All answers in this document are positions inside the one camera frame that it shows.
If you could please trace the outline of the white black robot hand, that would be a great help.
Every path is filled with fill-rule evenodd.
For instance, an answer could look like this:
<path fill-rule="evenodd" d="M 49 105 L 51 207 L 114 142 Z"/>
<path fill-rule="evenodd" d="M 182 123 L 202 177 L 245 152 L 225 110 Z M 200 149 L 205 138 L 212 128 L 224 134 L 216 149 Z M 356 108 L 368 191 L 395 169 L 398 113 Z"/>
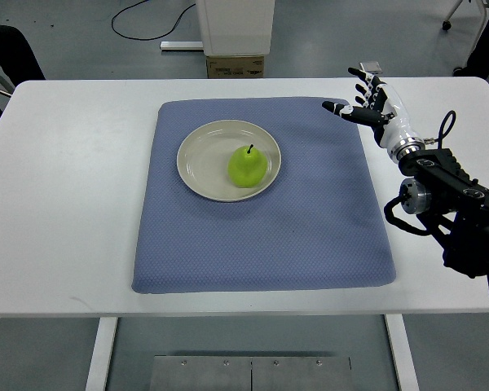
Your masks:
<path fill-rule="evenodd" d="M 355 86 L 356 106 L 325 101 L 322 107 L 340 118 L 372 129 L 376 144 L 397 163 L 404 156 L 423 150 L 425 142 L 411 126 L 408 111 L 394 88 L 377 75 L 362 69 L 348 72 L 361 82 Z"/>

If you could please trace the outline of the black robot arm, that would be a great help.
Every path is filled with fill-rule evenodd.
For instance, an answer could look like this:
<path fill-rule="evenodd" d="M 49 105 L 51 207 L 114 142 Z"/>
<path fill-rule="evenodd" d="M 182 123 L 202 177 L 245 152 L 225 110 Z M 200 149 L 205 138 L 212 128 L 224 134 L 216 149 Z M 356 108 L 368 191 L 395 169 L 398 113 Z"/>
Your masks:
<path fill-rule="evenodd" d="M 486 277 L 489 290 L 489 189 L 443 147 L 455 122 L 455 111 L 448 112 L 432 141 L 437 147 L 399 161 L 405 179 L 383 212 L 402 231 L 432 236 L 443 248 L 447 268 L 471 279 Z"/>

